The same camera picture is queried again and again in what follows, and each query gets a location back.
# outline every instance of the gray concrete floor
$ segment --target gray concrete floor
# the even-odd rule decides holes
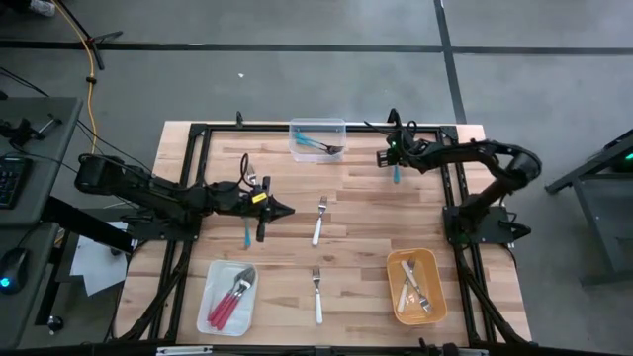
[[[439,45],[432,0],[68,1],[93,34],[125,41],[236,44]],[[445,0],[453,45],[631,46],[625,0]],[[60,18],[6,13],[0,38],[74,40]],[[94,109],[99,133],[150,165],[164,121],[341,117],[385,119],[396,107],[419,123],[454,123],[441,54],[105,51]],[[543,159],[539,180],[506,200],[532,226],[517,243],[518,273],[535,341],[633,353],[633,284],[583,289],[600,270],[595,242],[571,192],[542,187],[631,128],[630,56],[456,55],[469,124],[524,145]],[[85,97],[83,51],[0,49],[0,65],[54,96]],[[34,93],[0,78],[12,96]],[[87,114],[81,120],[88,122]],[[143,145],[136,144],[140,139]],[[67,163],[88,140],[77,133]],[[85,196],[62,171],[54,194],[82,208],[114,203]],[[31,328],[23,347],[103,339],[116,290],[93,298],[61,292],[66,329]]]

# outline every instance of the desk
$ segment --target desk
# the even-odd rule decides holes
[[[3,335],[0,349],[15,347],[20,341],[48,263],[53,264],[53,268],[37,309],[36,324],[45,325],[50,316],[58,287],[55,275],[61,254],[59,248],[53,250],[53,242],[60,225],[98,242],[132,251],[129,235],[50,196],[60,166],[54,160],[63,160],[80,109],[81,100],[76,98],[11,98],[0,101],[0,119],[8,121],[13,127],[22,118],[29,120],[36,130],[50,120],[48,115],[60,119],[60,123],[44,132],[44,139],[31,139],[23,146],[28,153],[52,160],[32,157],[34,162],[16,207],[0,211],[2,254],[16,247],[36,223],[43,221],[23,245],[30,251],[27,285],[18,294],[0,294],[0,333]],[[9,139],[0,137],[0,154],[14,151]]]
[[[154,164],[158,176],[178,181],[190,124],[165,124]],[[461,141],[485,138],[482,126],[458,126],[458,133]],[[287,133],[213,133],[208,182],[237,179],[239,158],[247,152],[257,176],[270,175],[271,192],[297,212],[269,224],[265,242],[253,242],[247,251],[242,219],[204,219],[189,266],[178,343],[415,346],[423,337],[428,343],[467,345],[453,250],[443,235],[439,170],[420,175],[402,169],[396,185],[391,169],[376,167],[375,152],[384,148],[379,134],[348,133],[344,162],[313,165],[294,162]],[[192,164],[197,166],[196,159]],[[465,169],[471,192],[493,179],[481,164],[465,164]],[[319,246],[313,248],[321,195],[329,201]],[[407,327],[393,315],[385,263],[393,250],[414,247],[435,254],[449,314],[436,324]],[[151,241],[136,253],[118,309],[117,335],[130,329],[153,298],[164,249],[164,242]],[[492,300],[514,329],[530,339],[510,256],[498,246],[482,245],[481,250]],[[209,264],[216,259],[253,262],[260,273],[252,326],[242,337],[212,336],[196,328]],[[323,325],[315,323],[311,270],[316,264],[321,267]],[[170,308],[168,301],[161,336]],[[474,311],[483,335],[475,303]]]

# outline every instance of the computer mouse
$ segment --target computer mouse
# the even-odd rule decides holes
[[[29,250],[16,247],[0,258],[0,293],[12,295],[27,284]]]

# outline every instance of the wooden tabletop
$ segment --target wooden tabletop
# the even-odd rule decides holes
[[[154,164],[158,176],[178,181],[190,124],[165,123]],[[485,138],[482,126],[457,128],[460,141]],[[271,192],[296,213],[269,224],[265,242],[253,240],[248,250],[243,249],[241,218],[204,219],[190,263],[178,343],[415,346],[423,337],[427,343],[467,345],[453,250],[440,216],[445,202],[439,170],[420,175],[401,169],[401,183],[394,184],[393,170],[376,166],[375,153],[384,148],[379,134],[348,133],[344,162],[316,165],[293,160],[288,133],[213,133],[208,182],[235,181],[239,159],[247,152],[257,176],[270,175]],[[493,179],[479,163],[465,164],[465,169],[471,193]],[[328,196],[328,207],[319,246],[314,248],[311,239],[321,195]],[[455,197],[459,204],[459,194]],[[252,236],[255,226],[251,224]],[[385,265],[392,251],[415,247],[435,254],[448,315],[436,324],[411,327],[394,316]],[[130,329],[155,295],[164,249],[164,242],[149,242],[132,260],[119,304],[117,335]],[[491,299],[518,334],[530,339],[512,259],[499,246],[482,245],[481,250]],[[209,264],[217,259],[252,262],[259,271],[252,326],[241,337],[213,336],[196,328]],[[315,265],[321,269],[322,325],[315,323]],[[477,304],[474,310],[485,337]],[[161,334],[170,312],[171,300]]]

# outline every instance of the yellow cable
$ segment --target yellow cable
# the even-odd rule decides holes
[[[52,3],[55,4],[55,7],[57,8],[57,10],[61,14],[61,16],[63,16],[63,18],[68,23],[68,25],[70,25],[70,27],[75,32],[77,37],[79,37],[79,40],[81,41],[81,44],[83,45],[84,49],[86,49],[86,54],[88,55],[88,61],[90,62],[90,76],[89,76],[89,78],[90,79],[94,79],[95,78],[95,64],[94,64],[94,62],[92,60],[92,53],[90,52],[90,48],[88,48],[88,44],[86,44],[86,42],[83,39],[83,36],[81,36],[81,33],[79,33],[79,30],[77,30],[77,28],[72,23],[72,21],[70,21],[70,19],[68,18],[68,15],[66,15],[66,12],[63,11],[63,8],[61,6],[59,6],[59,4],[57,3],[57,0],[52,0]],[[92,148],[90,149],[90,153],[94,154],[95,147],[97,146],[97,125],[95,124],[95,118],[92,115],[92,91],[93,91],[93,87],[94,87],[94,83],[88,82],[88,116],[90,117],[90,124],[92,124],[92,133],[93,133],[93,135],[92,135]]]

